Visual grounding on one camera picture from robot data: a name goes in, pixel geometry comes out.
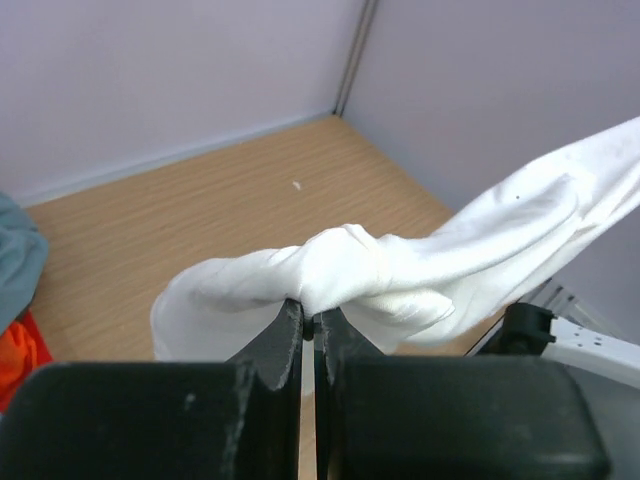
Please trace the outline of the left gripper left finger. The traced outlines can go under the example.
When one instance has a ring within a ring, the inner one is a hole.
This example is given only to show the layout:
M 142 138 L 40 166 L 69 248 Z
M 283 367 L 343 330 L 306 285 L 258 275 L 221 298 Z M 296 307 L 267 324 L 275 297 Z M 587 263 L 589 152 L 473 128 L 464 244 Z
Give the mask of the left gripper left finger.
M 224 362 L 53 363 L 1 421 L 5 479 L 294 479 L 303 311 Z

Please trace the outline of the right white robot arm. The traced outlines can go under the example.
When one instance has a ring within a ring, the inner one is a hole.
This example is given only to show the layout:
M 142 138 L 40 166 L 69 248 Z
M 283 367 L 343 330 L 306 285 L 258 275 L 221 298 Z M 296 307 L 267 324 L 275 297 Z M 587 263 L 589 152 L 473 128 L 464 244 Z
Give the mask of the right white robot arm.
M 638 345 L 578 326 L 527 303 L 506 309 L 495 352 L 540 356 L 639 387 Z

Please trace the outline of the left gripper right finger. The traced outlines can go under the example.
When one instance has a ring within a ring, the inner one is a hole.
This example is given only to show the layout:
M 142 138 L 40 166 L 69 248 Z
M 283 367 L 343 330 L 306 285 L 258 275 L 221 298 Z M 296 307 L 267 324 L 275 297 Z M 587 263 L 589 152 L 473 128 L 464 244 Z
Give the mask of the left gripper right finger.
M 552 313 L 510 308 L 496 354 L 388 356 L 340 310 L 316 315 L 321 479 L 606 479 L 611 461 L 561 365 Z

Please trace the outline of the white printed t-shirt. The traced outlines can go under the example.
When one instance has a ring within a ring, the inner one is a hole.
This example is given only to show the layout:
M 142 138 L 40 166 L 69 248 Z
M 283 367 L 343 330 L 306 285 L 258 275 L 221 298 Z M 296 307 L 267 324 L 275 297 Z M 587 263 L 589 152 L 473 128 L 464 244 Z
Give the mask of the white printed t-shirt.
M 533 290 L 639 204 L 639 123 L 541 156 L 429 236 L 327 229 L 300 246 L 212 258 L 174 277 L 150 320 L 161 361 L 219 361 L 285 300 L 344 307 L 377 346 L 446 343 Z

